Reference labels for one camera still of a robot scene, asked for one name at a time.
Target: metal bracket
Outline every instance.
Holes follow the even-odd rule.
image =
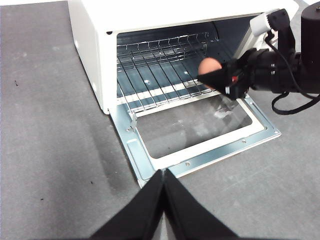
[[[137,129],[137,124],[138,124],[138,118],[135,112],[132,113],[132,120],[130,123],[130,127],[127,129],[127,131],[135,131]]]

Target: oven door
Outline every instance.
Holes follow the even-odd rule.
[[[238,58],[261,39],[252,16],[117,35],[117,105],[110,114],[142,187],[158,169],[181,177],[280,136],[254,101],[197,81],[205,57]]]

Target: oven side panel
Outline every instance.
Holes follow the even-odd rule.
[[[68,7],[74,45],[101,109],[109,114],[102,94],[98,33],[82,0],[68,0]]]

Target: oven rack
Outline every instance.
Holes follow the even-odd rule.
[[[211,93],[198,82],[209,33],[117,46],[117,97],[132,113]]]

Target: robotic arm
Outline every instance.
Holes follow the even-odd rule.
[[[232,100],[243,98],[249,88],[280,94],[272,101],[272,109],[280,115],[295,114],[319,102],[320,2],[301,14],[301,52],[295,50],[296,41],[285,9],[253,18],[250,27],[254,36],[267,32],[265,42],[273,51],[251,48],[239,59],[224,63],[221,69],[199,75],[198,80]],[[278,32],[278,49],[271,44],[272,30]],[[301,93],[311,101],[292,110],[277,109],[275,103],[291,92]]]

